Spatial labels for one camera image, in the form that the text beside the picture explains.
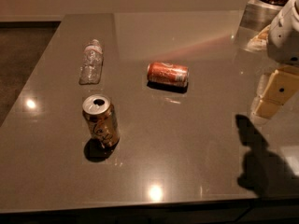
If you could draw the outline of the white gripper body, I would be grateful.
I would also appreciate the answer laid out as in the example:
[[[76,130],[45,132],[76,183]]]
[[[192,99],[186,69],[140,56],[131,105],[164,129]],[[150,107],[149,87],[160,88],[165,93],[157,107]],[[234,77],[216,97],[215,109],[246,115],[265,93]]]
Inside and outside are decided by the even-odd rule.
[[[289,0],[272,20],[267,54],[278,63],[299,64],[299,0]]]

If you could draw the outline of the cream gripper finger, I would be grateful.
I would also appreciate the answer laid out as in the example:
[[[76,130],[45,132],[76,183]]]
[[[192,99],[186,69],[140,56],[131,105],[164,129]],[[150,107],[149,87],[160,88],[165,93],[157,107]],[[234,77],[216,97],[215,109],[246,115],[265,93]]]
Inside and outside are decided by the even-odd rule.
[[[271,99],[268,97],[268,93],[266,90],[269,79],[270,74],[266,73],[261,75],[261,78],[259,80],[256,90],[256,96],[253,99],[251,105],[251,112],[256,116],[271,116],[273,113],[273,104],[271,102]]]
[[[284,64],[269,74],[266,90],[273,104],[273,113],[271,116],[256,116],[252,113],[262,119],[271,119],[299,91],[298,66]]]

